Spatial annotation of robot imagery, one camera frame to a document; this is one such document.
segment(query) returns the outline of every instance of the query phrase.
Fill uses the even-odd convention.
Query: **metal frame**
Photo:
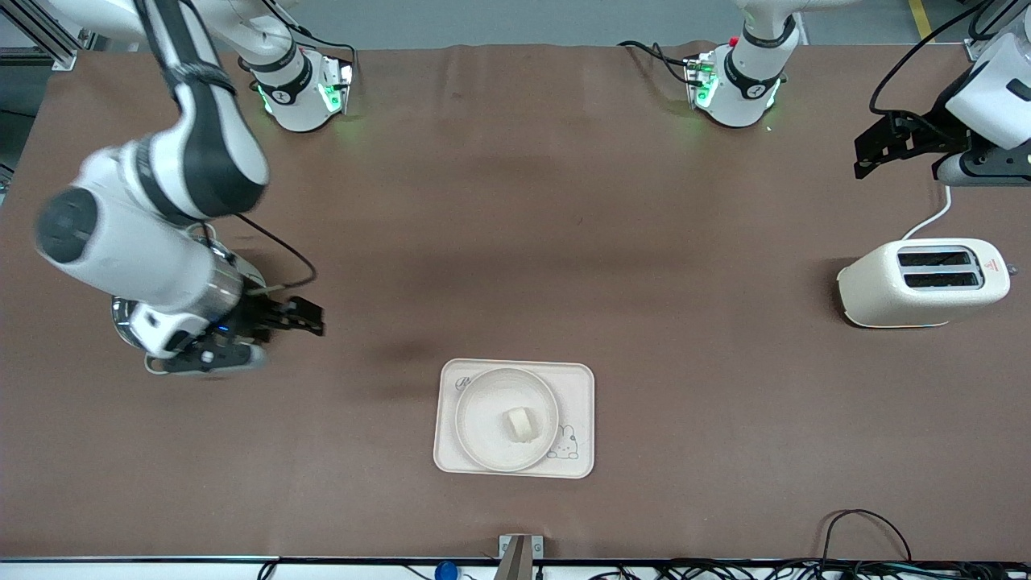
[[[54,60],[54,70],[75,66],[77,52],[85,46],[35,0],[0,0],[0,12]]]

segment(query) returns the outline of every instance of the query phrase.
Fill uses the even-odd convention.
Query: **white plate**
[[[523,407],[537,437],[512,441],[505,413]],[[559,404],[547,383],[528,371],[496,369],[475,377],[462,391],[455,414],[459,444],[469,457],[495,472],[518,472],[547,454],[559,435]]]

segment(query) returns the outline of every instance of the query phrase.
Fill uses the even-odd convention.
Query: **brown table surface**
[[[109,299],[33,247],[84,157],[176,118],[149,56],[82,54],[51,80],[0,208],[0,553],[478,555],[534,532],[559,557],[801,556],[827,514],[864,507],[918,558],[1027,557],[1023,276],[934,331],[857,330],[835,305],[838,268],[939,204],[930,158],[852,174],[903,50],[802,47],[744,130],[622,48],[363,53],[352,115],[309,134],[244,90],[273,175],[253,216],[321,268],[302,295],[328,331],[206,379],[148,376]],[[922,110],[964,62],[930,47],[885,104]],[[1031,268],[1027,190],[956,197],[927,234]],[[303,273],[217,226],[270,280]],[[589,366],[594,472],[437,470],[456,357]],[[899,555],[868,522],[838,531],[834,556]]]

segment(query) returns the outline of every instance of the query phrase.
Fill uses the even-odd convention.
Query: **power cord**
[[[16,110],[10,110],[9,108],[0,108],[0,112],[5,114],[15,114],[18,116],[28,116],[29,118],[35,118],[35,114],[29,114],[28,112],[19,112]]]
[[[616,572],[604,572],[602,574],[595,574],[590,578],[590,580],[641,580],[640,576],[627,572],[626,568],[622,566],[616,567]]]
[[[351,62],[355,66],[358,66],[358,49],[356,49],[354,46],[347,44],[346,42],[330,42],[329,40],[323,40],[322,38],[319,38],[318,36],[312,34],[311,31],[308,30],[307,28],[301,26],[296,20],[294,20],[294,16],[291,16],[290,12],[288,12],[286,8],[280,6],[275,0],[261,0],[261,1],[272,12],[272,14],[275,15],[275,18],[277,18],[279,22],[281,22],[288,29],[300,34],[301,36],[314,40],[315,42],[321,42],[323,44],[326,44],[327,46],[335,46],[337,48],[346,48],[351,50]]]
[[[300,287],[301,285],[304,285],[306,283],[310,283],[310,282],[314,281],[315,278],[319,277],[319,270],[315,269],[315,266],[314,266],[314,264],[311,263],[311,260],[308,260],[307,258],[304,257],[304,253],[301,253],[300,251],[298,251],[297,249],[295,249],[293,245],[287,243],[286,241],[284,241],[282,239],[280,239],[274,233],[272,233],[272,232],[268,231],[267,229],[261,227],[260,225],[258,225],[257,223],[255,223],[251,217],[247,217],[243,213],[234,213],[234,214],[237,217],[239,217],[243,223],[245,223],[248,226],[253,227],[254,229],[260,231],[266,237],[268,237],[272,241],[275,241],[276,243],[278,243],[279,245],[281,245],[284,248],[286,248],[288,251],[290,251],[291,253],[293,253],[294,255],[296,255],[297,259],[299,259],[302,262],[304,262],[304,265],[306,265],[308,267],[308,270],[309,270],[308,275],[306,275],[305,277],[303,277],[303,278],[301,278],[301,279],[299,279],[297,281],[291,281],[289,283],[276,283],[276,284],[273,284],[273,285],[266,285],[264,287],[255,287],[254,289],[251,289],[251,292],[247,293],[247,296],[250,296],[250,297],[257,297],[257,296],[261,296],[261,295],[268,295],[270,293],[275,293],[275,292],[277,292],[277,289],[289,289],[291,287]]]
[[[976,12],[976,11],[983,9],[983,8],[985,8],[986,6],[988,6],[989,4],[991,4],[993,1],[994,0],[982,0],[982,2],[979,2],[977,5],[973,6],[972,8],[970,8],[970,9],[968,9],[966,11],[964,11],[963,13],[961,13],[961,14],[953,18],[951,21],[949,21],[945,24],[939,26],[937,29],[935,29],[933,32],[931,32],[930,34],[928,34],[924,38],[921,38],[920,42],[917,42],[911,48],[909,48],[909,50],[906,52],[906,54],[899,60],[899,62],[895,63],[895,66],[893,66],[892,69],[890,71],[888,71],[888,74],[886,74],[885,77],[880,79],[880,82],[877,83],[877,87],[873,90],[873,94],[870,95],[870,103],[869,103],[870,112],[872,112],[873,114],[879,114],[879,115],[886,115],[886,116],[890,115],[890,114],[901,115],[902,117],[904,117],[904,118],[906,118],[908,121],[911,121],[911,122],[918,123],[920,125],[923,125],[924,128],[926,128],[926,129],[934,132],[934,133],[936,133],[939,137],[941,137],[942,139],[944,139],[945,142],[954,142],[955,139],[953,137],[951,137],[950,135],[947,135],[944,132],[942,132],[941,129],[939,129],[933,123],[931,123],[930,121],[928,121],[927,118],[925,118],[923,115],[918,114],[916,112],[912,112],[911,110],[902,110],[902,109],[900,109],[900,110],[886,110],[886,109],[883,109],[883,108],[880,108],[880,107],[877,106],[877,99],[880,97],[880,93],[884,92],[885,87],[888,86],[888,82],[890,82],[891,79],[894,78],[895,75],[898,73],[898,71],[901,70],[903,66],[905,66],[905,63],[909,62],[909,60],[917,53],[919,53],[921,48],[923,48],[924,46],[926,46],[932,39],[934,39],[935,36],[941,34],[945,30],[952,28],[957,23],[959,23],[963,19],[969,16],[970,14],[972,14],[972,13],[974,13],[974,12]]]
[[[937,213],[935,213],[935,214],[931,215],[930,217],[924,219],[923,221],[920,221],[919,224],[912,226],[912,228],[910,228],[909,231],[905,232],[905,235],[902,236],[902,239],[909,239],[910,237],[912,237],[912,235],[914,233],[917,233],[918,231],[920,231],[921,229],[923,229],[925,226],[930,225],[931,223],[933,223],[934,220],[936,220],[938,217],[940,217],[941,215],[944,215],[946,212],[949,212],[949,209],[953,206],[953,187],[952,187],[952,185],[945,185],[944,197],[945,197],[945,203],[941,206],[941,209],[938,209]]]
[[[1009,3],[1006,4],[1006,7],[1000,10],[999,13],[995,14],[995,18],[992,19],[992,22],[988,23],[988,26],[986,26],[983,30],[977,30],[977,23],[980,22],[982,16],[984,16],[985,13],[988,12],[988,8],[992,6],[992,4],[994,3],[994,2],[986,2],[985,5],[977,10],[977,13],[975,13],[973,18],[970,19],[970,23],[967,25],[967,35],[970,37],[971,40],[988,40],[992,38],[993,36],[995,36],[996,33],[994,32],[989,33],[988,31],[991,30],[992,27],[995,26],[1000,20],[1002,20],[1002,16],[1006,15],[1006,13],[1009,12],[1009,10],[1012,10],[1013,7],[1017,6],[1020,0],[1009,0]]]
[[[401,568],[404,568],[405,570],[407,570],[408,572],[414,574],[415,576],[419,576],[423,580],[433,580],[429,576],[426,576],[425,574],[420,573],[418,570],[415,570],[414,568],[411,568],[410,566],[408,566],[406,564],[402,564]]]
[[[667,57],[666,54],[662,52],[662,46],[660,46],[658,42],[653,43],[651,48],[648,48],[647,46],[645,46],[644,44],[641,44],[640,42],[638,42],[636,40],[624,40],[623,42],[620,42],[618,45],[619,46],[632,47],[632,48],[640,48],[641,50],[644,50],[645,53],[647,53],[647,55],[650,57],[652,57],[654,59],[659,59],[660,61],[662,61],[662,64],[666,65],[666,70],[668,70],[669,73],[673,75],[673,78],[676,78],[680,82],[684,82],[685,84],[688,84],[688,86],[691,86],[691,87],[701,87],[702,86],[702,83],[700,81],[698,81],[698,80],[692,80],[692,79],[687,78],[685,76],[680,76],[676,72],[676,70],[673,69],[673,65],[674,64],[678,65],[678,66],[684,66],[684,61],[685,60],[688,60],[688,59],[691,59],[691,58],[695,58],[698,55],[689,55],[687,57],[684,57],[684,59],[680,59],[680,60],[672,59],[670,57]]]

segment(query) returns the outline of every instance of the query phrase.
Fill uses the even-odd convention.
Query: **robotic arm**
[[[87,158],[40,213],[37,245],[65,273],[129,305],[124,337],[148,353],[149,371],[254,368],[264,361],[256,343],[272,329],[322,335],[322,310],[296,298],[274,303],[253,266],[206,229],[190,233],[253,208],[268,166],[190,0],[135,5],[180,117]]]
[[[744,12],[739,39],[699,56],[689,67],[694,106],[728,127],[747,127],[773,105],[784,65],[798,45],[793,13],[826,10],[858,0],[734,0]]]
[[[52,0],[73,22],[125,41],[145,36],[133,0]],[[302,48],[275,0],[197,0],[206,27],[233,47],[258,80],[265,109],[289,131],[311,131],[343,112],[352,65]]]
[[[950,185],[1031,185],[1031,10],[999,31],[925,114],[886,111],[856,138],[856,177],[925,152]]]

